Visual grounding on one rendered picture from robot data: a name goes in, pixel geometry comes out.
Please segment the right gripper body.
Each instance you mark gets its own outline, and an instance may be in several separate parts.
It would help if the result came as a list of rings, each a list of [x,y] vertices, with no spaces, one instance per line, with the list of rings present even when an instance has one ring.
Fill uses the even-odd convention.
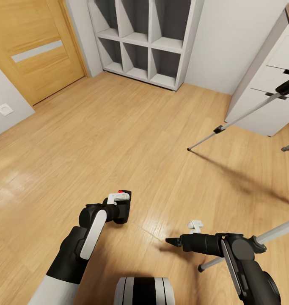
[[[206,237],[208,234],[193,233],[182,235],[182,246],[184,252],[198,252],[211,255],[206,246]]]

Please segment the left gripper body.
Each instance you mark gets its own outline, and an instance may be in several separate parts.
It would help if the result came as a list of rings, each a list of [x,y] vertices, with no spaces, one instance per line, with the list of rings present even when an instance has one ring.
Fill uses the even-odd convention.
[[[110,221],[115,220],[117,218],[126,218],[126,216],[127,216],[126,204],[124,204],[124,205],[111,204],[111,205],[107,205],[107,206],[110,206],[113,211],[113,215],[112,215],[112,218]]]

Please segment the digital camera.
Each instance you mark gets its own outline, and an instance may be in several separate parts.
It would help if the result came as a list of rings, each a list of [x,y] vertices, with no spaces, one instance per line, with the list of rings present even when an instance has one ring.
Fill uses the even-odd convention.
[[[132,192],[131,191],[128,191],[128,190],[121,190],[121,192],[125,192],[125,193],[128,193],[129,196],[130,196],[130,199],[129,200],[121,200],[121,201],[116,201],[117,205],[124,205],[126,204],[127,206],[127,216],[126,218],[117,218],[114,220],[114,222],[116,224],[124,224],[124,223],[127,223],[128,221],[128,218],[129,218],[129,210],[130,210],[130,202],[131,202],[131,195],[132,195]],[[103,201],[102,204],[107,204],[107,200],[108,200],[108,197],[106,197]]]

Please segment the robot trunk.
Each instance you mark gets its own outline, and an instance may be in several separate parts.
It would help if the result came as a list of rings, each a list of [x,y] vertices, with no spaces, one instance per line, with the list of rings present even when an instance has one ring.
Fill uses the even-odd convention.
[[[175,305],[168,277],[121,277],[113,305]]]

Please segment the camera tripod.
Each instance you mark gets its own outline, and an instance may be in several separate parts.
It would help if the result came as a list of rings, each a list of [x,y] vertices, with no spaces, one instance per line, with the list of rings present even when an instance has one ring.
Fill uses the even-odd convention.
[[[289,94],[289,80],[286,81],[285,83],[281,84],[280,86],[278,86],[276,89],[276,93],[272,96],[270,96],[269,98],[265,99],[263,102],[260,102],[258,105],[254,106],[253,108],[251,108],[250,110],[248,110],[247,112],[243,113],[242,115],[238,116],[237,118],[235,118],[234,120],[232,120],[231,122],[227,123],[225,126],[220,125],[219,127],[217,127],[214,130],[214,133],[210,136],[208,136],[207,138],[203,139],[202,141],[198,142],[197,144],[195,144],[194,146],[187,148],[187,150],[191,150],[193,147],[197,146],[198,144],[201,144],[202,142],[206,141],[207,139],[209,139],[210,137],[222,132],[223,130],[225,130],[226,128],[228,128],[229,126],[233,125],[234,123],[238,122],[239,120],[241,120],[242,118],[246,117],[247,115],[253,113],[254,111],[258,110],[259,108],[263,107],[264,105],[268,104],[269,102],[273,101],[274,99],[278,98],[279,96],[286,96]],[[251,238],[247,239],[254,250],[255,254],[261,254],[266,252],[267,248],[264,245],[265,243],[272,241],[273,239],[279,238],[282,235],[285,235],[289,233],[289,221],[283,223],[282,225],[273,228],[272,230],[260,235],[260,236],[255,236],[253,235]],[[209,261],[207,263],[205,263],[204,265],[199,265],[198,266],[198,271],[199,272],[203,272],[206,268],[209,268],[210,266],[213,266],[215,264],[220,263],[221,261],[224,261],[225,258],[222,257],[217,257],[212,261]]]

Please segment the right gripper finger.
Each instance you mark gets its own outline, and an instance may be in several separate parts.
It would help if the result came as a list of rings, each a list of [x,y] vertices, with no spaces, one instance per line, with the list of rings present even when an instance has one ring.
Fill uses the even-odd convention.
[[[182,246],[182,236],[180,238],[166,238],[165,241],[176,247]]]

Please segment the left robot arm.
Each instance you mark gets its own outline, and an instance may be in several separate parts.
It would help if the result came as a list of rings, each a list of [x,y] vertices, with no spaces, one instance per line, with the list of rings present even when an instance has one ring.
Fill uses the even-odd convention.
[[[73,305],[78,287],[106,222],[126,218],[128,193],[109,194],[107,204],[86,204],[79,225],[62,241],[60,251],[28,305]]]

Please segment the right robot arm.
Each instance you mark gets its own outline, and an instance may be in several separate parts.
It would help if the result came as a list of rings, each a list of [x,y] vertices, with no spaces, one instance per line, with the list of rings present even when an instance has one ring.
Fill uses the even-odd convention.
[[[183,246],[184,252],[198,252],[225,258],[237,294],[244,305],[282,305],[277,285],[266,271],[255,261],[251,243],[241,233],[202,234],[201,220],[187,224],[189,234],[165,241]]]

